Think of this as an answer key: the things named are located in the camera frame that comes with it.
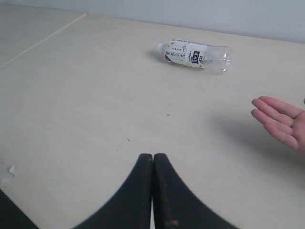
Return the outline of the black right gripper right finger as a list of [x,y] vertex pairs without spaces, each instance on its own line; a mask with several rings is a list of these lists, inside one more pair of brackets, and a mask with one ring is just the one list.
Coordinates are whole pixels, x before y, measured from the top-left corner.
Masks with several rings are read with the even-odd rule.
[[163,153],[153,157],[152,202],[156,229],[236,228],[197,198]]

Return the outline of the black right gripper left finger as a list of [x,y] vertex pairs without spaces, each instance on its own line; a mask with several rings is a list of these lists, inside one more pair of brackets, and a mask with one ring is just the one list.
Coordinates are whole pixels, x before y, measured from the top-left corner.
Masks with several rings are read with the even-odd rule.
[[77,229],[149,229],[153,157],[140,154],[116,193]]

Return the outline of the person's open hand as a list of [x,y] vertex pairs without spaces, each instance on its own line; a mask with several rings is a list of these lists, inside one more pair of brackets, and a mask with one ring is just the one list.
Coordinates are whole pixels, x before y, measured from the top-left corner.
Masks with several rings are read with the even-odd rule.
[[305,111],[268,96],[252,100],[251,115],[276,140],[299,153],[305,152]]

